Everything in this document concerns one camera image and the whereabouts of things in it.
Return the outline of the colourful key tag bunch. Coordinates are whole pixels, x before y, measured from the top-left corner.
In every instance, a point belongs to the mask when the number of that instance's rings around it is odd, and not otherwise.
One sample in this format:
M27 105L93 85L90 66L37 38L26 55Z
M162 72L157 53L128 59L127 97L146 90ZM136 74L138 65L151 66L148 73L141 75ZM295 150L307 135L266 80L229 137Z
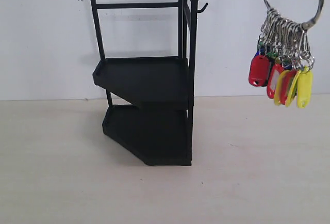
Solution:
M251 60L249 84L265 87L276 106L289 107L296 101L298 108L306 108L311 100L315 64L308 31L319 20L324 0L318 0L316 14L302 23L284 17L268 0L263 2L267 16Z

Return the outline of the black two-tier metal rack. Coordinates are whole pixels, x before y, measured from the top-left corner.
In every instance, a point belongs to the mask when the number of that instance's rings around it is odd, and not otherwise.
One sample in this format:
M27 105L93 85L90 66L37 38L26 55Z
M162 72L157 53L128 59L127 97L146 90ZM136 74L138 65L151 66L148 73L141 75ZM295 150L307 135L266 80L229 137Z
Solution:
M103 133L148 166L190 166L199 0L90 3L100 55L93 81L108 102ZM178 10L178 54L106 57L98 11L152 8Z

